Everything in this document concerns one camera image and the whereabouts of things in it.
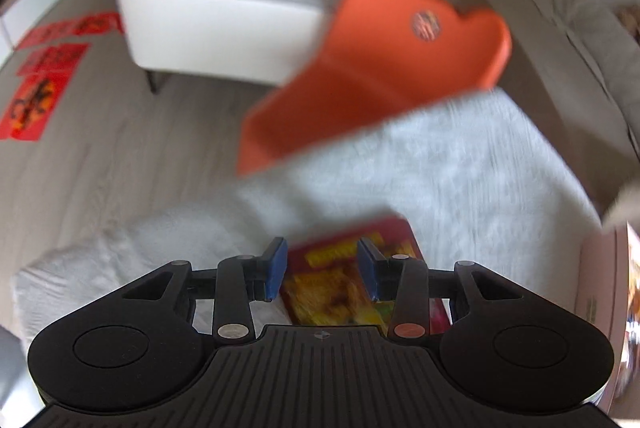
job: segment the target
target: orange plastic chair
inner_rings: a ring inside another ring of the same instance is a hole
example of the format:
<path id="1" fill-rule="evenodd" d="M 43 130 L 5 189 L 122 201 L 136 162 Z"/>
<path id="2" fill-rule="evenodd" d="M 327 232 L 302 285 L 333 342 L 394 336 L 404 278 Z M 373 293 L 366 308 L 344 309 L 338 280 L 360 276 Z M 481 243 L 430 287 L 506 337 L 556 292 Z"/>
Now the orange plastic chair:
<path id="1" fill-rule="evenodd" d="M 444 0 L 343 0 L 316 59 L 242 123 L 238 173 L 468 90 L 490 90 L 511 53 L 498 14 Z"/>

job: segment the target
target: blue gripper pad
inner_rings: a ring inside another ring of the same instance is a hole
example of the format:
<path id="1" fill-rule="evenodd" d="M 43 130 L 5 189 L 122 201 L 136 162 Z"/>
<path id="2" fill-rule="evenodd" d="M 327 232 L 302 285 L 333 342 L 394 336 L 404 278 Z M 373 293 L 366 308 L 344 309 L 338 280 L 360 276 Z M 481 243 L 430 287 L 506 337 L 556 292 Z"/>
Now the blue gripper pad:
<path id="1" fill-rule="evenodd" d="M 264 294 L 267 300 L 274 300 L 278 296 L 278 291 L 280 290 L 280 285 L 284 278 L 284 271 L 287 270 L 287 253 L 289 252 L 287 241 L 284 238 L 274 239 L 271 245 L 267 248 L 268 252 L 271 250 L 273 250 L 273 255 L 269 253 L 272 258 L 269 263 L 267 278 L 264 283 Z"/>
<path id="2" fill-rule="evenodd" d="M 360 277 L 362 278 L 362 282 L 367 290 L 367 294 L 372 301 L 376 302 L 379 299 L 376 262 L 362 240 L 358 241 L 356 259 L 358 261 L 358 271 L 360 271 Z"/>

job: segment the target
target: gray floor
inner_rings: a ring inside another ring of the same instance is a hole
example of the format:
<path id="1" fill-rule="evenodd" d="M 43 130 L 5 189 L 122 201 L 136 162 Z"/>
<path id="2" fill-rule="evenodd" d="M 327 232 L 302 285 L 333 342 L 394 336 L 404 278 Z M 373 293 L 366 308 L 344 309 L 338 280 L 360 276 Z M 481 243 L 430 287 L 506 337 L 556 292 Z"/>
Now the gray floor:
<path id="1" fill-rule="evenodd" d="M 114 10 L 62 0 L 43 23 Z M 153 96 L 117 32 L 90 41 L 40 141 L 0 141 L 0 325 L 16 332 L 9 280 L 48 249 L 147 215 L 234 177 L 241 119 L 268 88 L 172 75 Z M 0 111 L 20 84 L 0 72 Z"/>

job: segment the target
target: round sticker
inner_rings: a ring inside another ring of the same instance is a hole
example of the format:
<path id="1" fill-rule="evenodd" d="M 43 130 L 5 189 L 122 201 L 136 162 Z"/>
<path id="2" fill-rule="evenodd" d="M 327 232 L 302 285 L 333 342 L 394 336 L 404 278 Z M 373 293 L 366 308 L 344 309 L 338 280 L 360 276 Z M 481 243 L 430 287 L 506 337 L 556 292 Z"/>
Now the round sticker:
<path id="1" fill-rule="evenodd" d="M 440 33 L 438 19 L 431 11 L 415 13 L 412 26 L 415 35 L 426 42 L 432 42 Z"/>

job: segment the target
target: table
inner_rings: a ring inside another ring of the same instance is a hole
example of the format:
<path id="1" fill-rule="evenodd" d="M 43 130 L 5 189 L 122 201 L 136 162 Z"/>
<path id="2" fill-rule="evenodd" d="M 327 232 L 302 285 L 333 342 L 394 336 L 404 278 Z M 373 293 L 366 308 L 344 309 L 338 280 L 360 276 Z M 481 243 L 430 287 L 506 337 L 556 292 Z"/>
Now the table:
<path id="1" fill-rule="evenodd" d="M 339 0 L 117 0 L 133 61 L 281 85 L 318 49 Z"/>

